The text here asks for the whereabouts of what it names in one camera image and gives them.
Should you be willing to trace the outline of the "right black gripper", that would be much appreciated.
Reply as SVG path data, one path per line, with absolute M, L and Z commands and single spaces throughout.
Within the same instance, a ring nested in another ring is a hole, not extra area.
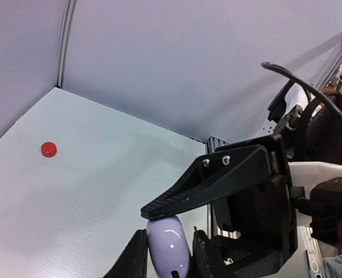
M 213 239 L 234 274 L 277 274 L 296 252 L 292 179 L 280 135 L 230 145 L 197 157 L 176 183 L 140 210 L 165 218 L 213 202 L 218 226 L 238 239 Z

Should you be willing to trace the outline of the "purple charging case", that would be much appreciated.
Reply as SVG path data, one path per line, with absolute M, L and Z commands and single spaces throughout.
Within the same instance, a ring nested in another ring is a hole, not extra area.
M 181 221 L 177 216 L 149 220 L 147 223 L 148 248 L 158 277 L 187 277 L 191 254 Z

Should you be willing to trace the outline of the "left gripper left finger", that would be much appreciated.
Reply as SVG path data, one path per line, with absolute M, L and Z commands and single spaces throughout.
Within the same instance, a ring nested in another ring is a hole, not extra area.
M 137 230 L 103 278 L 147 277 L 147 231 Z

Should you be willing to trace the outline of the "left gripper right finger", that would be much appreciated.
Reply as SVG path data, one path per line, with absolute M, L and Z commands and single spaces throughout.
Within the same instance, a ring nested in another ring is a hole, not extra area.
M 220 277 L 220 257 L 203 230 L 194 228 L 192 242 L 194 277 Z

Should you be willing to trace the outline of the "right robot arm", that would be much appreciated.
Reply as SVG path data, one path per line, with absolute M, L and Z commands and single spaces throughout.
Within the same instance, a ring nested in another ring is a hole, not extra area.
M 279 268 L 297 250 L 297 213 L 311 218 L 313 236 L 342 250 L 342 186 L 317 185 L 309 196 L 290 177 L 287 150 L 294 162 L 342 164 L 342 94 L 311 101 L 293 135 L 275 131 L 270 136 L 224 145 L 200 156 L 166 192 L 141 209 L 141 216 L 158 220 L 212 204 L 217 223 L 238 231 L 229 251 L 248 256 L 233 266 L 222 266 L 223 244 L 202 245 L 196 256 L 200 274 L 219 270 L 222 275 L 263 277 Z

